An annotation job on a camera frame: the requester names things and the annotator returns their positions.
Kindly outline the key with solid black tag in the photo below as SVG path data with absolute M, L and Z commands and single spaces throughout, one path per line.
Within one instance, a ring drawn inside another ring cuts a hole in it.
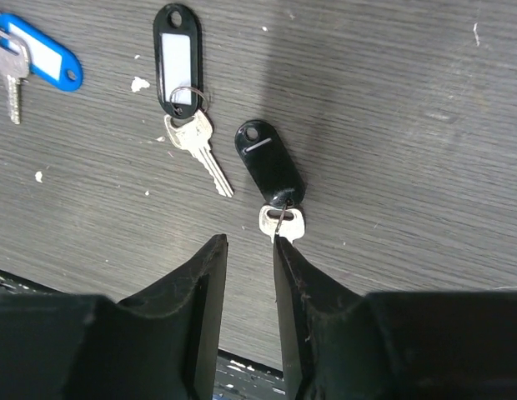
M 238 128 L 234 144 L 265 201 L 258 212 L 261 232 L 290 243 L 302 238 L 306 222 L 300 206 L 306 184 L 275 127 L 249 120 Z

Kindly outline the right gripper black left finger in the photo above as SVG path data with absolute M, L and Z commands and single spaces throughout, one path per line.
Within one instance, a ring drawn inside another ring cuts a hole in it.
M 119 302 L 0 270 L 0 399 L 210 399 L 227 255 L 215 235 Z

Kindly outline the key with blue tag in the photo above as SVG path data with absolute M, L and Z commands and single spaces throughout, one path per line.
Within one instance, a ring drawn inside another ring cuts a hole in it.
M 77 91 L 83 68 L 76 55 L 20 17 L 0 12 L 0 76 L 8 95 L 8 116 L 21 123 L 22 80 L 35 74 L 64 92 Z

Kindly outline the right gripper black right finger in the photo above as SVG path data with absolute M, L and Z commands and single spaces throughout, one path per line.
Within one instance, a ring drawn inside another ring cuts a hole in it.
M 517 399 L 517 292 L 359 295 L 274 240 L 290 399 Z

